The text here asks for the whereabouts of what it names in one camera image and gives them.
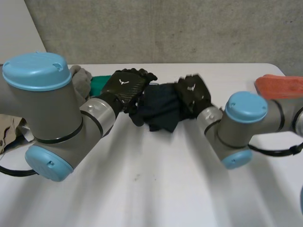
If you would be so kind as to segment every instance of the carbon fiber glove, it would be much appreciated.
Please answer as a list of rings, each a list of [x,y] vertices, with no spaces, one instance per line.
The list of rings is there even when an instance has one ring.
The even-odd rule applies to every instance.
[[[117,70],[104,85],[101,94],[111,93],[121,102],[122,111],[136,110],[136,102],[145,88],[158,78],[144,69]]]
[[[199,74],[180,78],[174,87],[181,101],[195,117],[212,106],[211,95]]]

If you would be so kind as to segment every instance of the light blue joint cap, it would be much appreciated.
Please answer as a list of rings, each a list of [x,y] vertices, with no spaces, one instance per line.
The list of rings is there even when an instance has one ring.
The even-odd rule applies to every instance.
[[[248,91],[240,91],[229,98],[225,112],[236,122],[255,123],[266,116],[268,105],[261,96]]]
[[[247,164],[248,162],[251,161],[251,159],[252,159],[252,152],[251,150],[248,149],[229,155],[221,162],[227,169],[235,169]]]
[[[2,75],[13,87],[27,91],[51,91],[71,81],[63,57],[54,53],[26,53],[6,61]]]
[[[39,175],[52,181],[63,181],[73,172],[73,168],[58,155],[38,146],[30,146],[25,160]]]

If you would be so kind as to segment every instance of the table surface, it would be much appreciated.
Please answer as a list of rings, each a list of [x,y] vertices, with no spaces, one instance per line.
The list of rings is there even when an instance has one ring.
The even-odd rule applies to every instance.
[[[214,104],[224,106],[240,90],[255,92],[264,74],[283,75],[271,64],[83,65],[93,76],[144,68],[159,83],[200,73]],[[253,137],[267,149],[289,148],[302,138],[290,133]],[[0,157],[11,169],[28,169],[28,146]],[[299,227],[303,154],[274,158],[254,153],[244,167],[228,171],[194,120],[173,134],[136,127],[119,115],[103,138],[65,181],[38,175],[0,175],[2,227]]]

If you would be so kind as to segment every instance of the orange object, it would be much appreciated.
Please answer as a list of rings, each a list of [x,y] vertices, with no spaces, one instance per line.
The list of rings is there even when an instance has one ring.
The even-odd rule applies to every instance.
[[[303,97],[303,77],[266,74],[256,79],[255,86],[265,99]]]

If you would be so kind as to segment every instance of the white logo on glove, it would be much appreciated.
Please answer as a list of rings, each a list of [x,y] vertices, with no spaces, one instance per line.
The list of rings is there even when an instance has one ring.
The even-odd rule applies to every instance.
[[[129,81],[123,82],[123,81],[121,81],[120,79],[119,79],[119,81],[120,81],[121,85],[129,83]]]
[[[196,86],[196,84],[194,84],[192,87],[187,87],[187,89],[188,89],[189,91],[194,91],[195,86]]]

